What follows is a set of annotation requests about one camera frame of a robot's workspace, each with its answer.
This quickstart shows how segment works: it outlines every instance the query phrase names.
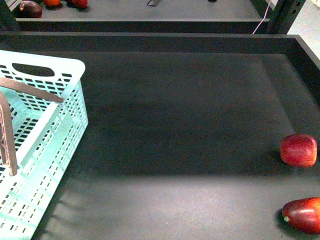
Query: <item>black shelf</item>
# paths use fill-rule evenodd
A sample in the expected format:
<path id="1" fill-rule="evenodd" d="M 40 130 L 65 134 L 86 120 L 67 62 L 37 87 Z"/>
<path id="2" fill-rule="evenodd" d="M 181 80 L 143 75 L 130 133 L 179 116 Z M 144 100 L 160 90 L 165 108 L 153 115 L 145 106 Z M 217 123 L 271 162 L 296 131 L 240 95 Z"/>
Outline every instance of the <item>black shelf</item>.
<path id="1" fill-rule="evenodd" d="M 6 32 L 1 49 L 79 59 L 88 128 L 33 239 L 309 239 L 282 206 L 319 194 L 320 61 L 299 36 Z"/>
<path id="2" fill-rule="evenodd" d="M 261 21 L 251 0 L 232 4 L 227 0 L 161 0 L 156 7 L 141 0 L 90 0 L 85 10 L 70 7 L 64 1 L 61 7 L 48 9 L 36 1 L 43 7 L 41 19 L 21 18 L 18 6 L 12 6 L 23 31 L 251 34 Z M 266 30 L 268 22 L 269 19 L 258 33 Z"/>

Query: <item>light blue basket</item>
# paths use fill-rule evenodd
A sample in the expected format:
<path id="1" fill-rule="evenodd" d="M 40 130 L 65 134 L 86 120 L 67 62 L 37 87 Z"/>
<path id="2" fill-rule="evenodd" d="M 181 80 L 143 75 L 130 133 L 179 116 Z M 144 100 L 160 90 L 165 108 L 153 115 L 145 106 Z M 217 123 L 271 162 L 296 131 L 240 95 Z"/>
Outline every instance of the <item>light blue basket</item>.
<path id="1" fill-rule="evenodd" d="M 28 75 L 13 64 L 50 68 Z M 63 103 L 0 87 L 10 108 L 18 174 L 0 164 L 0 239 L 32 238 L 88 125 L 80 78 L 83 62 L 0 50 L 0 77 L 57 94 Z"/>

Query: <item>white cable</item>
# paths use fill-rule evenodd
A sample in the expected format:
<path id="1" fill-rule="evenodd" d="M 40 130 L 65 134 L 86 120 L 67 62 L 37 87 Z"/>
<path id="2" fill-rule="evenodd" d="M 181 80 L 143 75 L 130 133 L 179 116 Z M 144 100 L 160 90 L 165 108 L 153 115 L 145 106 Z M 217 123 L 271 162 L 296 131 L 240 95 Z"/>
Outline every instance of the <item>white cable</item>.
<path id="1" fill-rule="evenodd" d="M 271 2 L 272 2 L 272 0 L 269 0 L 268 6 L 266 7 L 265 14 L 264 14 L 264 17 L 263 17 L 262 21 L 259 23 L 258 26 L 256 26 L 256 28 L 255 28 L 255 30 L 253 31 L 252 34 L 255 34 L 256 31 L 258 30 L 258 28 L 260 27 L 260 25 L 264 22 L 264 20 L 266 20 L 266 17 L 267 17 L 268 10 L 269 10 L 269 8 L 270 8 Z"/>

